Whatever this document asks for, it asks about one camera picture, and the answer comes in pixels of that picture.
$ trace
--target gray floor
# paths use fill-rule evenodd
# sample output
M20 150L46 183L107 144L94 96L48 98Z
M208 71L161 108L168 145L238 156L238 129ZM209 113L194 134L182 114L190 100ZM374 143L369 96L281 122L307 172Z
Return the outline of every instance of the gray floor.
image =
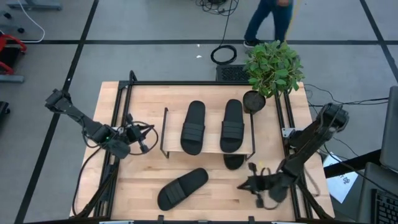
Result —
M78 40L86 24L93 0L64 0L62 11L28 11L46 30L45 40ZM226 39L242 39L246 26L259 0L241 1L231 16ZM398 40L395 0L366 0L383 37ZM297 13L290 40L377 40L357 0L296 1ZM22 24L25 34L12 34L22 39L38 39L38 28L18 10L0 8L14 16L13 21L0 18L0 23ZM226 18L209 15L193 0L99 0L88 33L88 40L218 40L222 38ZM271 39L272 18L264 21L258 37ZM94 114L101 82L125 80L134 70L139 80L214 80L216 65L210 53L212 44L98 45L83 47L70 93L74 104L87 115ZM11 104L12 113L0 129L0 223L12 223L24 196L27 183L43 145L52 114L44 100L54 88L61 88L69 71L76 45L28 45L28 53L18 64L18 74L25 76L22 85L0 83L0 101ZM238 59L246 55L242 45L235 45ZM332 92L340 101L355 101L388 96L389 87L397 81L378 45L292 45L300 54L305 83ZM398 46L389 50L398 58ZM220 51L219 60L231 53ZM308 99L313 104L330 102L327 93L308 86ZM346 130L336 137L365 154L381 146L386 105L345 106L351 119ZM58 122L49 154L27 212L26 222L67 218L84 153L80 128L68 118ZM332 140L328 148L335 154L351 158L353 153ZM348 216L354 217L352 203Z

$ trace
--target black plant pot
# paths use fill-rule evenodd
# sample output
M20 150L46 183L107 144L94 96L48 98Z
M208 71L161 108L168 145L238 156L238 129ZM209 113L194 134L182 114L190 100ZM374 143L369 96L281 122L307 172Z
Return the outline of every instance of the black plant pot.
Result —
M250 90L243 95L243 111L255 114L266 105L266 98L261 96L258 91Z

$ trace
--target wooden table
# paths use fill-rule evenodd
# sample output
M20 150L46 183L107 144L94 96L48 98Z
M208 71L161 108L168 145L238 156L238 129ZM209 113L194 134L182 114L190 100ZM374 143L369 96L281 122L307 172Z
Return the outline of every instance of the wooden table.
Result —
M117 88L118 82L104 82L102 84L93 118L95 121L110 124ZM249 89L250 86L226 85L137 85L132 88L129 108L135 121L154 124L161 134L165 107L171 112L181 113L187 110L191 101L200 100L206 105L206 114L219 113L220 111L223 113L228 100L241 100L243 94ZM285 125L288 127L283 97L280 100L285 114ZM296 127L306 127L312 122L312 119L302 83L299 91L290 94L290 101ZM121 106L118 125L120 125L122 109ZM257 166L269 167L272 172L275 172L280 161L284 158L275 99L267 99L265 108L256 113L253 118L256 153L249 161L255 162ZM214 130L221 129L221 121L215 121L212 124L208 121L208 117L206 117L206 125L212 126ZM146 144L150 146L154 139L155 135L150 133L146 139ZM156 220L158 215L164 215L165 220L247 221L248 216L254 216L256 221L294 220L290 194L277 209L264 210L256 208L254 195L236 189L239 184L247 179L247 176L251 175L247 164L244 164L238 170L230 171L224 165L222 154L215 153L201 153L197 156L190 156L184 152L173 152L170 158L166 159L159 147L160 144L146 155L127 156L121 161L114 195L112 219ZM139 152L138 144L132 144L131 150L132 152ZM93 151L93 149L87 148L84 160ZM101 151L95 155L83 171L76 199L78 211L86 205L98 188L104 154L105 151ZM209 181L180 205L168 212L161 211L157 206L159 190L171 180L198 167L207 170ZM316 200L329 215L334 216L320 156L318 154L313 155L305 167L319 186L320 196ZM315 193L315 188L308 177L307 185L309 190ZM304 217L301 194L299 190L297 191L301 216ZM267 195L265 203L268 207L275 205L275 202Z

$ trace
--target jeans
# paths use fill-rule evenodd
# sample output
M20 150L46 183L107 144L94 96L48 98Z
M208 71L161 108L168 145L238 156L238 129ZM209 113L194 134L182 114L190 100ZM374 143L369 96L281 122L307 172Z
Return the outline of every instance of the jeans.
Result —
M261 0L260 4L250 20L245 40L256 40L257 31L263 20L272 12L274 15L275 40L283 42L285 34L289 28L293 12L293 2L289 6L282 7L277 5L277 0Z

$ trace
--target person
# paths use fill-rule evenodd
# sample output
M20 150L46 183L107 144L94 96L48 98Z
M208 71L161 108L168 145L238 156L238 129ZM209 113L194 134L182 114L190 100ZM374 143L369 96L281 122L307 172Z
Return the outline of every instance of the person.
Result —
M279 40L281 43L285 40L285 34L292 18L293 0L260 0L244 35L243 45L245 47L253 48L262 43L256 37L257 32L270 12L274 15L275 40Z

